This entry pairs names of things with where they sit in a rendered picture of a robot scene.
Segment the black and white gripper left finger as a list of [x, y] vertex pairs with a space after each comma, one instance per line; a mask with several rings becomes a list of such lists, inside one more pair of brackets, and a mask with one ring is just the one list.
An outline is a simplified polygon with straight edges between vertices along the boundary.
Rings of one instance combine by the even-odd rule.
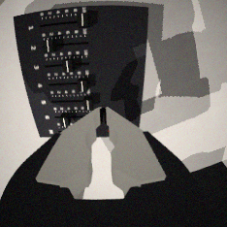
[[60, 187], [69, 188], [75, 199], [83, 199], [92, 180], [92, 145], [103, 115], [104, 108], [99, 107], [55, 133], [18, 167], [0, 199], [0, 227], [20, 208], [56, 198]]

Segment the black fader panel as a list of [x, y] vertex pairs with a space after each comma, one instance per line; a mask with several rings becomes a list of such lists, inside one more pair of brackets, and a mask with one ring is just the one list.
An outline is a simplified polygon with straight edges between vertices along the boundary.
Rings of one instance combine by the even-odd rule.
[[20, 68], [40, 138], [61, 133], [99, 107], [140, 128], [147, 24], [148, 7], [137, 6], [14, 16]]

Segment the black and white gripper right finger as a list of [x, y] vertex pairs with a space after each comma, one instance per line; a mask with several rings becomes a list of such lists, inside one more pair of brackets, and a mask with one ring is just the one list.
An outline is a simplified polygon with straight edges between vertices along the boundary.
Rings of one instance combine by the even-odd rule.
[[109, 107], [104, 108], [109, 126], [113, 184], [123, 191], [142, 188], [143, 197], [172, 203], [191, 215], [201, 227], [215, 227], [201, 191], [185, 165], [148, 131], [143, 131]]

